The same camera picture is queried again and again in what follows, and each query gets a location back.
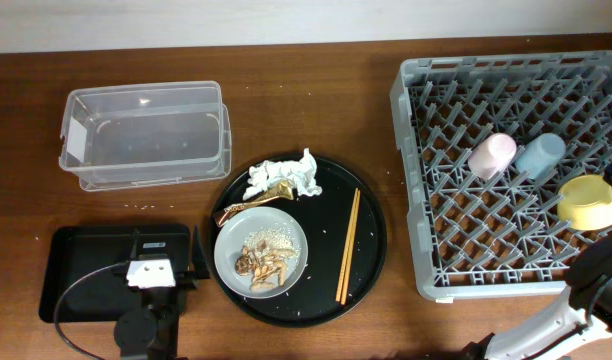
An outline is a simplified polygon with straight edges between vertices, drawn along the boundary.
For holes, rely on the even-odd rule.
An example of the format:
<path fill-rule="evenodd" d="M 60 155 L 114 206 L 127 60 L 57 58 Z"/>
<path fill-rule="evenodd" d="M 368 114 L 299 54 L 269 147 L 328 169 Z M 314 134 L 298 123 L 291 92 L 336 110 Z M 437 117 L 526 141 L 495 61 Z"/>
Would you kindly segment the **yellow bowl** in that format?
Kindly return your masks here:
<path fill-rule="evenodd" d="M 557 215 L 575 230 L 594 231 L 612 226 L 612 187 L 600 175 L 575 177 L 558 192 Z"/>

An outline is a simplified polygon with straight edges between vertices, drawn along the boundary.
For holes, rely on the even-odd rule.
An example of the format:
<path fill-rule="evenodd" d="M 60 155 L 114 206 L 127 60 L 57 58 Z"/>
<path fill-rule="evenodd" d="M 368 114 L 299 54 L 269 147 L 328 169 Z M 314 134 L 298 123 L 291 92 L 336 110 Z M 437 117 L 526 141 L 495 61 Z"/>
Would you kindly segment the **grey plate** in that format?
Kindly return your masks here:
<path fill-rule="evenodd" d="M 289 232 L 295 246 L 300 249 L 300 254 L 296 260 L 288 261 L 288 278 L 283 287 L 252 292 L 251 276 L 239 276 L 234 270 L 234 265 L 247 236 L 262 228 L 284 229 Z M 253 208 L 235 215 L 219 232 L 214 249 L 214 261 L 219 278 L 236 294 L 251 299 L 267 299 L 286 292 L 300 279 L 307 260 L 308 241 L 305 232 L 292 216 L 272 207 Z"/>

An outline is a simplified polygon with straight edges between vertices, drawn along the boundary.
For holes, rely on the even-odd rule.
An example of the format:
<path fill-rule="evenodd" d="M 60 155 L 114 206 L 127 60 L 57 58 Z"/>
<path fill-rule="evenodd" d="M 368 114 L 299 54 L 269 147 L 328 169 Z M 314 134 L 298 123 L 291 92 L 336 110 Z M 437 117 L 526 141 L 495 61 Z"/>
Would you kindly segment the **food scraps pile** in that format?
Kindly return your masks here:
<path fill-rule="evenodd" d="M 262 228 L 247 236 L 234 270 L 239 276 L 251 276 L 252 292 L 272 290 L 285 285 L 288 261 L 296 260 L 299 254 L 289 232 Z"/>

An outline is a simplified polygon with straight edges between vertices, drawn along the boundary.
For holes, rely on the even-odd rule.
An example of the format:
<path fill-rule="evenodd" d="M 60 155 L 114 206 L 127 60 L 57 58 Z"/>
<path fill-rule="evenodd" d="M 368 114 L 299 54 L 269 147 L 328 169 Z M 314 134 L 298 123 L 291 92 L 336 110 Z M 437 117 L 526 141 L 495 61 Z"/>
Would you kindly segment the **blue plastic cup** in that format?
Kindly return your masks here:
<path fill-rule="evenodd" d="M 564 157 L 566 144 L 554 133 L 545 133 L 531 141 L 514 165 L 519 173 L 537 179 L 553 169 Z"/>

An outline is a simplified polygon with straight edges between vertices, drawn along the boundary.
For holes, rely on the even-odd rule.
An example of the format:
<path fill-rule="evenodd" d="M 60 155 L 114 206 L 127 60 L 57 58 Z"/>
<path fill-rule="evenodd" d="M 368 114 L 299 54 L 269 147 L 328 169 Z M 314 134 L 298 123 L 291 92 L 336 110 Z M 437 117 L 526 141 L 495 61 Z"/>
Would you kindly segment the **pink plastic cup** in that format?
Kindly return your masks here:
<path fill-rule="evenodd" d="M 517 151 L 513 138 L 504 133 L 494 133 L 478 145 L 467 160 L 470 171 L 484 180 L 503 172 Z"/>

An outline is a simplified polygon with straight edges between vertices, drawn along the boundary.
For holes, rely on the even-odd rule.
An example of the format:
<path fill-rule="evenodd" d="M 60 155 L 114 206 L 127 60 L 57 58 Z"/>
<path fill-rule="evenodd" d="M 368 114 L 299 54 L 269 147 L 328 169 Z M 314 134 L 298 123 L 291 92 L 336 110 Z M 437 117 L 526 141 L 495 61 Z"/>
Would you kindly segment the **white napkin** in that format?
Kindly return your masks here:
<path fill-rule="evenodd" d="M 316 182 L 316 173 L 317 163 L 309 148 L 303 150 L 300 160 L 265 160 L 249 168 L 248 187 L 242 199 L 249 200 L 283 180 L 287 180 L 299 196 L 319 196 L 323 190 Z"/>

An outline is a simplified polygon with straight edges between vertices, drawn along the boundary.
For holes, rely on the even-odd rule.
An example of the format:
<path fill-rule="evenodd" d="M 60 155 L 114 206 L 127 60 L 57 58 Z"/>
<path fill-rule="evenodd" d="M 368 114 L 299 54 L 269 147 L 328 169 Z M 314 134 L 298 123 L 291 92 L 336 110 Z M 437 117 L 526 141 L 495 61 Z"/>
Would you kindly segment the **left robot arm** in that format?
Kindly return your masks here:
<path fill-rule="evenodd" d="M 140 305 L 123 314 L 114 327 L 122 359 L 175 359 L 179 320 L 187 294 L 210 277 L 195 231 L 142 233 L 134 230 L 133 246 L 122 272 Z"/>

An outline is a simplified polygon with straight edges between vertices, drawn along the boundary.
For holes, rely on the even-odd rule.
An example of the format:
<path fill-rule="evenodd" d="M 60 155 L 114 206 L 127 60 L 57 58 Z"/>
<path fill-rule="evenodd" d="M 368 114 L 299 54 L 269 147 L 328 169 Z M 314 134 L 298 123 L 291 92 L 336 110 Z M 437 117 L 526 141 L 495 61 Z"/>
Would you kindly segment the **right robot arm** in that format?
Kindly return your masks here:
<path fill-rule="evenodd" d="M 602 175 L 584 175 L 559 190 L 558 216 L 572 228 L 612 227 L 612 163 Z M 566 286 L 542 311 L 501 334 L 466 346 L 460 359 L 559 359 L 612 337 L 612 230 L 586 248 L 565 274 Z"/>

